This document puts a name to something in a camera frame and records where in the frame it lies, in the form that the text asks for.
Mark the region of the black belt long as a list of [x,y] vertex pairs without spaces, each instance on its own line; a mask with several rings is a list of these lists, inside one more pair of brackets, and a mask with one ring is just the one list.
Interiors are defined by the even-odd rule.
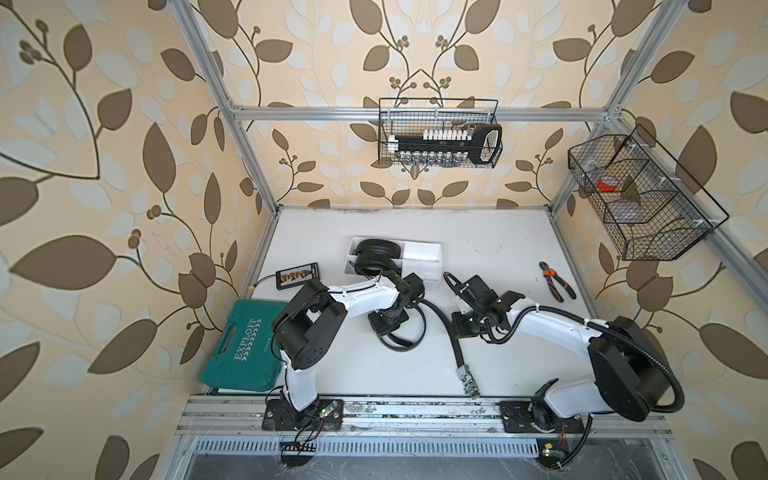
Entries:
[[355,247],[354,255],[374,254],[388,258],[399,258],[401,246],[393,241],[384,239],[364,239]]

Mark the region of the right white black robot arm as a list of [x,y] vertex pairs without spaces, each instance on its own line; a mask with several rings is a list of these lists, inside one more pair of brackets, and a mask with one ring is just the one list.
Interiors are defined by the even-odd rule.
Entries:
[[461,282],[446,272],[443,278],[461,307],[452,316],[458,337],[503,345],[525,334],[590,363],[590,373],[551,379],[531,397],[527,416],[538,429],[581,415],[618,414],[642,422],[652,413],[684,407],[680,381],[634,321],[589,319],[514,291],[497,294],[479,276]]

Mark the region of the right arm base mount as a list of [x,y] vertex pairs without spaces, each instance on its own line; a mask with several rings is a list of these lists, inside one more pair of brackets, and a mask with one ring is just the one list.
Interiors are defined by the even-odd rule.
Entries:
[[581,419],[561,418],[545,403],[507,400],[497,406],[505,433],[581,434],[585,431]]

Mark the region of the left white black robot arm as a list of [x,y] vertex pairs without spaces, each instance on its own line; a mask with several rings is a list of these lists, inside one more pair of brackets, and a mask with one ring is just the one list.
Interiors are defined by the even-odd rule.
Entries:
[[398,337],[395,331],[418,311],[425,294],[423,280],[385,270],[372,279],[349,286],[326,286],[313,279],[278,314],[272,332],[286,363],[283,401],[298,415],[307,415],[319,398],[315,366],[328,353],[343,322],[365,316],[373,332],[387,346],[413,349],[418,340]]

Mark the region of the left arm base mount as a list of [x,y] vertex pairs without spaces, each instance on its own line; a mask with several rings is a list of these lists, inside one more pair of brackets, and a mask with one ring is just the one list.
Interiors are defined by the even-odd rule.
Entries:
[[306,409],[296,410],[285,398],[266,402],[262,429],[264,431],[296,431],[322,425],[324,430],[339,431],[344,418],[344,401],[317,398]]

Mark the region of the white divided storage tray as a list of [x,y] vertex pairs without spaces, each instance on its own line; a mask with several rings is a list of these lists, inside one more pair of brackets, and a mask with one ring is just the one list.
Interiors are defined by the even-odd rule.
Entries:
[[[342,262],[344,273],[347,275],[359,275],[355,272],[353,262],[358,255],[354,255],[354,249],[364,239],[381,239],[353,237],[347,249],[345,260]],[[401,246],[402,252],[399,258],[391,258],[401,268],[401,276],[416,273],[424,283],[438,284],[442,280],[443,257],[442,246],[439,243],[424,243],[402,240],[391,240]]]

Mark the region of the black belt front loop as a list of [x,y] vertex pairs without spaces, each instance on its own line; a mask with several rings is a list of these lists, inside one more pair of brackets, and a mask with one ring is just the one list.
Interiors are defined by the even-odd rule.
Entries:
[[382,275],[384,272],[394,272],[401,274],[401,268],[397,266],[393,259],[376,253],[365,253],[357,256],[353,262],[354,270],[359,275],[374,277]]

